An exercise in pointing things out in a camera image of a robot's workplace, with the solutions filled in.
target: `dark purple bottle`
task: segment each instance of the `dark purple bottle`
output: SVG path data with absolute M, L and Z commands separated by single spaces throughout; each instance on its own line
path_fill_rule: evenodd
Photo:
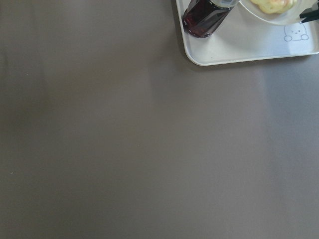
M 193 36 L 210 36 L 238 0 L 191 0 L 183 17 L 185 28 Z

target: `cartoon character illustration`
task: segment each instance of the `cartoon character illustration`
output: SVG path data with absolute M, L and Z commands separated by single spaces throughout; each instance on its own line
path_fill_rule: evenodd
M 285 26 L 285 41 L 301 41 L 308 40 L 305 26 L 300 22 Z

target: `tray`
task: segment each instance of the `tray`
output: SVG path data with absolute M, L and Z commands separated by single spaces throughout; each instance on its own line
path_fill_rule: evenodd
M 276 26 L 259 20 L 237 4 L 207 38 L 188 34 L 182 16 L 190 0 L 176 0 L 179 23 L 188 58 L 200 66 L 319 53 L 319 20 Z

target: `bowl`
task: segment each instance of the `bowl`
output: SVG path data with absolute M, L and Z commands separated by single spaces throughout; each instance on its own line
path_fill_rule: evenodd
M 284 13 L 263 13 L 258 5 L 252 3 L 250 0 L 240 0 L 240 3 L 246 8 L 251 14 L 261 19 L 264 22 L 273 25 L 290 25 L 300 22 L 299 17 L 305 9 L 312 7 L 317 0 L 298 0 L 296 5 Z

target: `table surface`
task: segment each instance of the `table surface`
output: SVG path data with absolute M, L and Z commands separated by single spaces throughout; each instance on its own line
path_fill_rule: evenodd
M 175 0 L 0 0 L 0 238 L 317 239 L 318 62 L 197 66 Z

